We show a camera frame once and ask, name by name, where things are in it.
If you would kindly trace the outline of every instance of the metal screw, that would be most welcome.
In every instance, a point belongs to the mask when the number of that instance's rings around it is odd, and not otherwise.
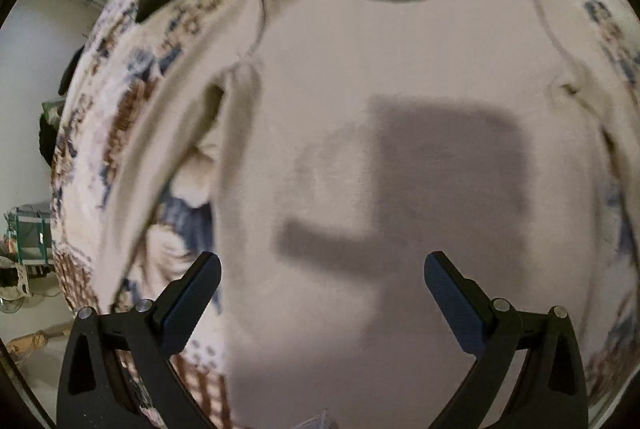
[[[93,308],[91,308],[90,306],[85,306],[84,308],[81,308],[80,311],[78,312],[78,317],[80,317],[81,319],[89,319],[89,317],[91,317],[93,313],[94,313]]]
[[[136,304],[136,310],[138,310],[140,313],[148,312],[149,310],[151,310],[151,307],[153,305],[154,302],[150,299],[143,299],[141,301],[138,301],[138,303]]]
[[[566,310],[564,306],[556,306],[554,307],[554,314],[561,319],[564,319],[569,315],[569,312]]]
[[[494,299],[494,308],[498,312],[508,312],[511,308],[511,305],[509,304],[509,301],[507,301],[506,299],[502,299],[498,297],[497,299]]]

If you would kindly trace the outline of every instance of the floor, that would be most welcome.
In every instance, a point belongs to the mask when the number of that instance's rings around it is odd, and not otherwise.
[[[33,293],[41,295],[25,300],[22,308],[15,314],[0,314],[0,338],[5,343],[39,330],[62,331],[61,325],[73,320],[62,294],[55,295],[59,288],[53,273],[45,279],[30,282],[30,285]],[[34,351],[20,368],[30,388],[54,421],[66,342],[66,337],[50,340],[45,348]]]

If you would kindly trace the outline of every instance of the white wall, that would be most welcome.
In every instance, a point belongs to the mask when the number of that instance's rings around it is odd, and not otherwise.
[[[50,199],[38,145],[42,102],[57,97],[97,17],[79,0],[18,0],[0,29],[0,234],[9,209]]]

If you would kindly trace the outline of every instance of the floral blanket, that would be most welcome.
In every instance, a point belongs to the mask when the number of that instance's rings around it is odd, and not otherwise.
[[[630,99],[636,101],[640,34],[634,36],[632,27],[638,32],[640,26],[628,18],[628,5],[624,0],[575,1],[591,19],[602,48],[627,82]],[[69,89],[52,171],[54,262],[62,291],[76,311],[86,305],[97,308],[92,254],[99,250],[102,213],[136,121],[148,113],[159,85],[171,81],[175,60],[197,49],[216,9],[226,2],[175,0],[138,24],[137,0],[111,0],[87,41]],[[130,309],[141,298],[156,298],[199,253],[214,252],[213,153],[214,132],[190,149],[166,183],[122,282],[118,310]],[[593,300],[606,298],[609,307],[601,309],[599,322],[579,334],[593,341],[583,354],[592,419],[610,405],[640,361],[638,255],[615,168],[607,184],[608,204],[619,218],[620,235],[608,240],[614,247],[612,257],[607,261],[604,287]],[[222,326],[220,293],[213,297],[210,310]],[[205,414],[218,427],[228,429],[233,422],[222,373],[223,354],[222,327],[207,333],[196,329],[188,347],[172,363]],[[133,362],[126,354],[122,360],[140,404],[161,425]]]

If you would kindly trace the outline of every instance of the sweater sleeve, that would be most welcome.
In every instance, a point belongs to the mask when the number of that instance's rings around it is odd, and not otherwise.
[[[106,204],[92,277],[102,312],[114,302],[162,189],[211,129],[230,81],[242,77],[261,13],[260,0],[232,0],[221,9],[202,40],[172,67],[171,80],[154,93],[136,124]]]
[[[548,33],[573,68],[566,88],[596,117],[622,183],[632,230],[640,232],[640,113],[619,56],[625,37],[601,0],[538,0]]]

